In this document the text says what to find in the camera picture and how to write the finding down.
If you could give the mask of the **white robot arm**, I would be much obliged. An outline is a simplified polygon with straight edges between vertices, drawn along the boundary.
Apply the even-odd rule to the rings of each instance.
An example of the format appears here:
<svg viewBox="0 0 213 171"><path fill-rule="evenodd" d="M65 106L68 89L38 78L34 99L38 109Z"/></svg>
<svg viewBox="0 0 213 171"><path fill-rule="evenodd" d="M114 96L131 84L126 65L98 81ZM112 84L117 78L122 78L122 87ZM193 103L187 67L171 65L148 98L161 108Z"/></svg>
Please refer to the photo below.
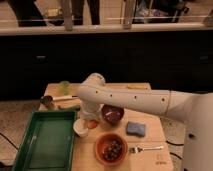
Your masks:
<svg viewBox="0 0 213 171"><path fill-rule="evenodd" d="M213 171L213 93L110 88L101 74L93 73L79 85L76 95L86 116L107 104L184 123L181 171Z"/></svg>

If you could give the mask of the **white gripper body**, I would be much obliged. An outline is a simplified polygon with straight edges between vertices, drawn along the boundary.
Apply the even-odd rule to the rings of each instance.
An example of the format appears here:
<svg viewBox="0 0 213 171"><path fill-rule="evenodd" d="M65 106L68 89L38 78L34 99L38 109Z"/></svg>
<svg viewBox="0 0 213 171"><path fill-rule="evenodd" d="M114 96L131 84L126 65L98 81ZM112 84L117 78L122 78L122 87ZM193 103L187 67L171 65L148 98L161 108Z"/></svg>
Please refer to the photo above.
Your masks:
<svg viewBox="0 0 213 171"><path fill-rule="evenodd" d="M82 104L80 118L85 121L87 128L96 128L100 122L100 106Z"/></svg>

